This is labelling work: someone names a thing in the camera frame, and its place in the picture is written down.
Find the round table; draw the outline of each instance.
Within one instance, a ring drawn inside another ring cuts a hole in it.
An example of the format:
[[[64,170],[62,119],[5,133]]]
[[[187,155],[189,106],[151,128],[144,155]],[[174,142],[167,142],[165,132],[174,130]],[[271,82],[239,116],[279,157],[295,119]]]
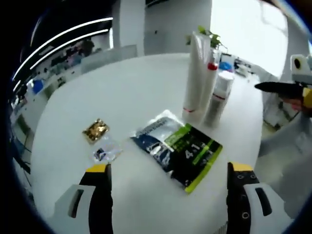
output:
[[[235,76],[217,128],[195,124],[223,150],[189,195],[126,140],[165,109],[181,116],[188,63],[188,54],[128,59],[84,74],[53,93],[31,157],[34,201],[44,218],[52,216],[54,203],[92,166],[81,132],[100,118],[124,149],[112,163],[114,233],[210,233],[225,223],[227,162],[254,166],[259,151],[263,106],[255,77]]]

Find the red bottle cap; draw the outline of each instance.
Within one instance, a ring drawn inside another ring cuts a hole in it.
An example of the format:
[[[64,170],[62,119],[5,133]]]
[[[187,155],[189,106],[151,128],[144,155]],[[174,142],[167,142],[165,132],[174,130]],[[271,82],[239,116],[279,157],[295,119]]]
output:
[[[212,70],[212,71],[215,71],[218,69],[218,65],[216,63],[208,63],[208,66],[207,66],[208,70]]]

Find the window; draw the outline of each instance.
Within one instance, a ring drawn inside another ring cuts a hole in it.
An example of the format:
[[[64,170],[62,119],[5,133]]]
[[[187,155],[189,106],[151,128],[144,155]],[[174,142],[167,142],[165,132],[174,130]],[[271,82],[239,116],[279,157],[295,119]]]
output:
[[[288,45],[287,20],[277,8],[257,0],[213,0],[211,31],[234,54],[282,75]]]

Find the white tube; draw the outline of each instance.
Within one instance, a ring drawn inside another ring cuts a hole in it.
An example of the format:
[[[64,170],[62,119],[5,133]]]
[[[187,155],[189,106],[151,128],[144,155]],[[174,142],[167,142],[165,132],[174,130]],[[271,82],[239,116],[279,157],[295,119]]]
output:
[[[184,98],[183,110],[187,113],[193,113],[199,109],[203,74],[206,70],[204,61],[206,57],[207,48],[210,48],[210,38],[193,32],[191,38],[191,53],[189,74],[186,84],[186,94]]]

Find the plastic bag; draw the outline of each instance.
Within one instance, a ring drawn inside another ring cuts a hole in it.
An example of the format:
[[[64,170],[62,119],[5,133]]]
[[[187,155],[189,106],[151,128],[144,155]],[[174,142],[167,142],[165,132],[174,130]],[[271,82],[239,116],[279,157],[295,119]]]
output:
[[[222,150],[222,145],[169,110],[150,120],[131,139],[188,193],[208,173]]]
[[[95,163],[109,164],[121,154],[122,149],[117,141],[109,135],[104,135],[96,144],[92,146],[92,159]]]

